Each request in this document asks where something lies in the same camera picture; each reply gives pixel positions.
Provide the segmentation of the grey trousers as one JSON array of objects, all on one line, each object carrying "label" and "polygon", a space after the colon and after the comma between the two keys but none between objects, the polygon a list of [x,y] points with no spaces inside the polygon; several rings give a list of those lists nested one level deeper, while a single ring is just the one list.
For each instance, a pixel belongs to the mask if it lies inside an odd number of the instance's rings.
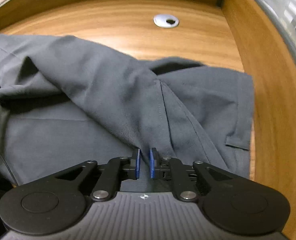
[{"label": "grey trousers", "polygon": [[252,78],[167,57],[143,61],[74,36],[0,34],[0,172],[29,183],[141,150],[124,191],[165,191],[149,151],[249,176]]}]

